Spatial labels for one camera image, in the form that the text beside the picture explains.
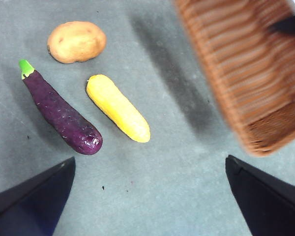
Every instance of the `woven basket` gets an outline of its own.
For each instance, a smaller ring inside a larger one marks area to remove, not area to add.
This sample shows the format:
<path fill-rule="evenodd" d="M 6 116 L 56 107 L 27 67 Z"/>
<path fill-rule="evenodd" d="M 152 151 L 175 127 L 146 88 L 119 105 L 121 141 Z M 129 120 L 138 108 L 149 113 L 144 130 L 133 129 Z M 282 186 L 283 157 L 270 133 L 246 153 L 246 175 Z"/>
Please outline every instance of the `woven basket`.
<path fill-rule="evenodd" d="M 285 0 L 176 0 L 223 115 L 248 152 L 295 138 L 295 36 L 268 27 L 292 15 Z"/>

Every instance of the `corn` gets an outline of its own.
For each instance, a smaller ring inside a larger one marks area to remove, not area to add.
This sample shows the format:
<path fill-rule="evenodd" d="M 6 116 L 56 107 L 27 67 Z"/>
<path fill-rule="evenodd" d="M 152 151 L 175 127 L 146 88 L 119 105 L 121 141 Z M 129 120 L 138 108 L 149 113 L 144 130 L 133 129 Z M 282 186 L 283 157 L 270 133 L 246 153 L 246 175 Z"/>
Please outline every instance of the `corn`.
<path fill-rule="evenodd" d="M 139 143 L 150 140 L 147 121 L 105 75 L 88 80 L 87 93 L 92 101 L 131 139 Z"/>

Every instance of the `tabletop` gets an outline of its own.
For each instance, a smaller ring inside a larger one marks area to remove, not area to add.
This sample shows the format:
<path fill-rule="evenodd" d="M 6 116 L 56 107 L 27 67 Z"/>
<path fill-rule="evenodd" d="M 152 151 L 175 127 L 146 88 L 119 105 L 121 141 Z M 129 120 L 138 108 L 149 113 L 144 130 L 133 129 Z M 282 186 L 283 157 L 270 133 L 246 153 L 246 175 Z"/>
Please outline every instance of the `tabletop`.
<path fill-rule="evenodd" d="M 59 24 L 90 21 L 107 36 L 86 62 L 47 51 Z M 76 153 L 37 110 L 21 80 L 27 59 L 103 136 L 95 155 Z M 129 139 L 86 94 L 110 77 L 150 125 Z M 248 236 L 225 158 L 295 185 L 295 140 L 255 158 L 224 122 L 170 0 L 0 0 L 0 192 L 74 156 L 76 173 L 55 236 Z"/>

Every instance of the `purple eggplant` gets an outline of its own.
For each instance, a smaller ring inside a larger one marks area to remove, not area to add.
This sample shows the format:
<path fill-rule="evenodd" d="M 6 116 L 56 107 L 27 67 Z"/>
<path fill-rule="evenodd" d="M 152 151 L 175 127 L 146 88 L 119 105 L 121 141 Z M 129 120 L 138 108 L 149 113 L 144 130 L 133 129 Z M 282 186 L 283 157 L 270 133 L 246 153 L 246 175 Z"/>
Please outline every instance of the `purple eggplant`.
<path fill-rule="evenodd" d="M 22 80 L 46 121 L 75 151 L 93 155 L 102 147 L 98 130 L 71 107 L 27 60 L 20 60 Z"/>

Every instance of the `eggplant stem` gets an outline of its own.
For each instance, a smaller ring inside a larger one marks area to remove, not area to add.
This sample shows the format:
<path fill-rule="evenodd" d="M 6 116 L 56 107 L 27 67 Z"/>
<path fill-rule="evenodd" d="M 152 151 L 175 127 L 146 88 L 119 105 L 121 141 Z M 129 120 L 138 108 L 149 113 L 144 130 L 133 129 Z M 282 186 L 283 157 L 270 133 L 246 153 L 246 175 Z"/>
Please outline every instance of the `eggplant stem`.
<path fill-rule="evenodd" d="M 19 61 L 19 66 L 22 70 L 22 80 L 27 78 L 35 70 L 35 68 L 25 59 Z"/>

